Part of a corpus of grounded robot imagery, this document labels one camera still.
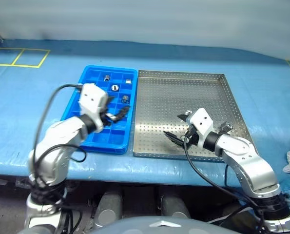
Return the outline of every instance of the white wall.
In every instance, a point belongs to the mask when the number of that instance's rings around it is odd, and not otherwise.
[[[290,59],[290,0],[0,0],[0,34],[231,47]]]

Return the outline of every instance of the blue surface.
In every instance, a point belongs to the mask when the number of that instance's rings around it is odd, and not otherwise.
[[[6,40],[2,46],[52,51],[39,69],[0,67],[0,174],[28,175],[27,156],[52,91],[77,82],[87,65],[104,65],[225,74],[260,155],[277,173],[283,190],[290,192],[290,174],[282,172],[290,150],[290,67],[285,61],[235,49],[113,41]],[[33,53],[28,56],[36,59]],[[71,89],[64,90],[57,97],[43,133],[59,121],[71,94]],[[68,177],[208,186],[184,160],[133,157],[133,135],[132,127],[127,153],[89,153],[84,163],[70,163]],[[224,164],[196,164],[223,184]],[[230,185],[239,186],[231,170],[228,179]]]
[[[109,81],[104,81],[104,77],[108,75]],[[129,146],[130,130],[132,125],[132,116],[135,103],[135,95],[137,90],[137,71],[133,69],[87,66],[78,83],[94,83],[108,93],[114,99],[108,105],[108,112],[116,115],[119,111],[129,106],[129,112],[125,118],[111,126],[105,126],[98,133],[91,133],[82,143],[82,148],[86,151],[97,151],[102,153],[124,154]],[[113,92],[112,85],[118,85],[119,90]],[[129,103],[122,103],[122,97],[128,96]],[[80,107],[78,104],[80,94],[74,90],[71,99],[64,111],[61,120],[72,116],[80,116]]]

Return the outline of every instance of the perforated metal tray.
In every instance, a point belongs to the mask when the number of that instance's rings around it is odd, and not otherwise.
[[[228,121],[232,136],[252,141],[223,74],[139,71],[134,156],[184,159],[184,151],[168,140],[163,131],[184,135],[188,125],[177,115],[205,108],[214,129]],[[220,161],[214,153],[189,149],[193,159]]]

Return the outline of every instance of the stainless steel tray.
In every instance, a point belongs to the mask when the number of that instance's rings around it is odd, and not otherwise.
[[[213,119],[215,130],[228,121],[234,127],[232,136],[252,141],[223,74],[139,71],[134,156],[184,159],[184,150],[163,131],[184,135],[188,125],[177,115],[202,107]],[[189,153],[193,159],[220,161],[214,153],[196,146]]]

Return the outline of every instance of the blue plastic tray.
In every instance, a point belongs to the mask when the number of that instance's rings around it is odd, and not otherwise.
[[[103,81],[105,75],[110,76],[109,81]],[[131,80],[132,83],[126,83],[127,79]],[[91,133],[82,143],[82,148],[87,151],[104,153],[125,153],[129,146],[132,115],[134,102],[136,100],[137,71],[125,68],[87,66],[78,82],[82,84],[95,83],[98,87],[106,91],[109,96],[114,96],[115,98],[108,105],[108,112],[111,114],[117,114],[122,107],[130,106],[130,110],[124,119],[117,123],[112,123],[111,126],[105,126],[98,134]],[[111,86],[114,84],[119,86],[117,92],[111,90]],[[129,104],[122,103],[123,95],[130,97]],[[80,115],[79,97],[80,94],[74,91],[61,120]]]

